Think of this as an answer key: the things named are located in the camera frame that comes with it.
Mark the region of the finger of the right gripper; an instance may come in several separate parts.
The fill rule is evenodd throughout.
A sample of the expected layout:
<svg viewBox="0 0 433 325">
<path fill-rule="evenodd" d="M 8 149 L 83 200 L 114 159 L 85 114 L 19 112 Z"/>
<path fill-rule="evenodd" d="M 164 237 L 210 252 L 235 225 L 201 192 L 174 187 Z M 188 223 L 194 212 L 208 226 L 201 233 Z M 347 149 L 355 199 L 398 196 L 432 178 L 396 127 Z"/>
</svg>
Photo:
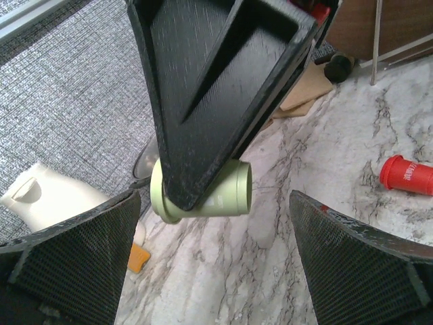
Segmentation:
<svg viewBox="0 0 433 325">
<path fill-rule="evenodd" d="M 164 192 L 196 207 L 308 66 L 337 1 L 128 1 Z"/>
</svg>

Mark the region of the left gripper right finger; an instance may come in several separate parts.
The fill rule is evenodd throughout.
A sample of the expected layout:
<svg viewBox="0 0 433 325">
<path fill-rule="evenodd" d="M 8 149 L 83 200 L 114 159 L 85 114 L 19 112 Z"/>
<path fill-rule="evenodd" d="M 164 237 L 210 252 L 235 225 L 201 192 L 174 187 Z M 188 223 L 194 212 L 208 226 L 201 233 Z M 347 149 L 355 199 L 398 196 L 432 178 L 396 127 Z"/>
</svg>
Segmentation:
<svg viewBox="0 0 433 325">
<path fill-rule="evenodd" d="M 431 324 L 432 247 L 294 190 L 290 217 L 319 324 Z"/>
</svg>

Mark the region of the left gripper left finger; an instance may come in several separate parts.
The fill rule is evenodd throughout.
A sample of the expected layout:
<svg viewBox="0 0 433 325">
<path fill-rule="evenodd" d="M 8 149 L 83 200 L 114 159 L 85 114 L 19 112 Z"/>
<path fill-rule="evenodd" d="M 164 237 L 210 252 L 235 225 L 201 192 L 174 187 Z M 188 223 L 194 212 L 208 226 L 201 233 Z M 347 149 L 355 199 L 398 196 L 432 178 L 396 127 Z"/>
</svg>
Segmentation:
<svg viewBox="0 0 433 325">
<path fill-rule="evenodd" d="M 113 324 L 141 197 L 127 190 L 1 245 L 2 324 Z"/>
</svg>

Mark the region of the green capsule sideways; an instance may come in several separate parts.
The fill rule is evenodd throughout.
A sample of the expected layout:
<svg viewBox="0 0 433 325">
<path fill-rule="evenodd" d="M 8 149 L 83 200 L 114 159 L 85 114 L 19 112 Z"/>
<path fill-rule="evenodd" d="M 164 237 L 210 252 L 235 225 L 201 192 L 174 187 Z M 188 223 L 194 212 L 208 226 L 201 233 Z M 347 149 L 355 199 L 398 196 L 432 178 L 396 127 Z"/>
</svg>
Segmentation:
<svg viewBox="0 0 433 325">
<path fill-rule="evenodd" d="M 229 160 L 198 205 L 190 211 L 184 211 L 165 196 L 162 167 L 160 160 L 157 160 L 150 180 L 150 200 L 155 214 L 168 224 L 192 217 L 247 215 L 252 204 L 251 164 Z"/>
</svg>

